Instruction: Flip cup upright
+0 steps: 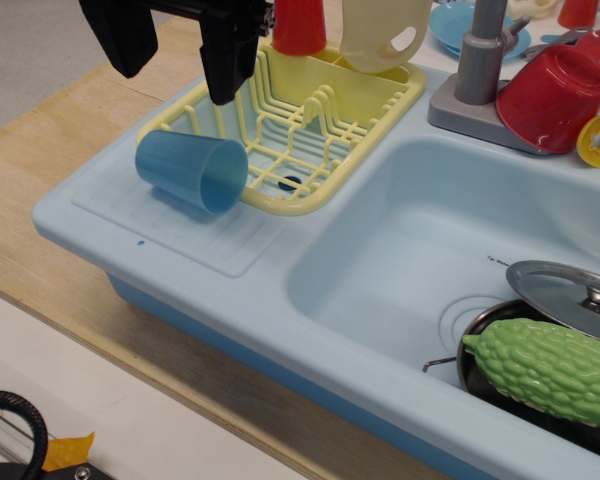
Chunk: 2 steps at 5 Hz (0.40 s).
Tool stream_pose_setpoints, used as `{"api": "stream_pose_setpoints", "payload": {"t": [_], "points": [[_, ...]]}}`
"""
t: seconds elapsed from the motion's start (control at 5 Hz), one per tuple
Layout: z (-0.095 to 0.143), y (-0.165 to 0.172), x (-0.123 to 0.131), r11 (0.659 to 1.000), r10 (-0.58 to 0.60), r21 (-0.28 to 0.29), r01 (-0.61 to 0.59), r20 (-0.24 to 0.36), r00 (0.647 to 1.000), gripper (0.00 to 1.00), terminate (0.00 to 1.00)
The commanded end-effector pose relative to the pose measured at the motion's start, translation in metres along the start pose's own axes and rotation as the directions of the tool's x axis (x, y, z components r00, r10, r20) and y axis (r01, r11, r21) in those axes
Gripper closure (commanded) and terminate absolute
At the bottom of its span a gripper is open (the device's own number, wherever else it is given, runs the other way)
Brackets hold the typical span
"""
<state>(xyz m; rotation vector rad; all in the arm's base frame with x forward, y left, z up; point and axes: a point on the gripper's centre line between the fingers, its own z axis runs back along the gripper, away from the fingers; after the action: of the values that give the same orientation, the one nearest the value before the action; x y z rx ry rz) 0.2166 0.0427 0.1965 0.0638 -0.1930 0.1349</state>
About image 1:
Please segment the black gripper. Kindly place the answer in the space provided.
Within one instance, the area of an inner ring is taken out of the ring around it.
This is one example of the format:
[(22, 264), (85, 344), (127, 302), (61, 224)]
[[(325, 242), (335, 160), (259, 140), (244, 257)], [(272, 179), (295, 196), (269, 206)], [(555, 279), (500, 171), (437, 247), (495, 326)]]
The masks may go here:
[(267, 1), (80, 0), (82, 13), (107, 59), (125, 78), (135, 77), (158, 49), (151, 10), (200, 23), (206, 83), (215, 105), (235, 99), (254, 74), (259, 36), (275, 27), (275, 6)]

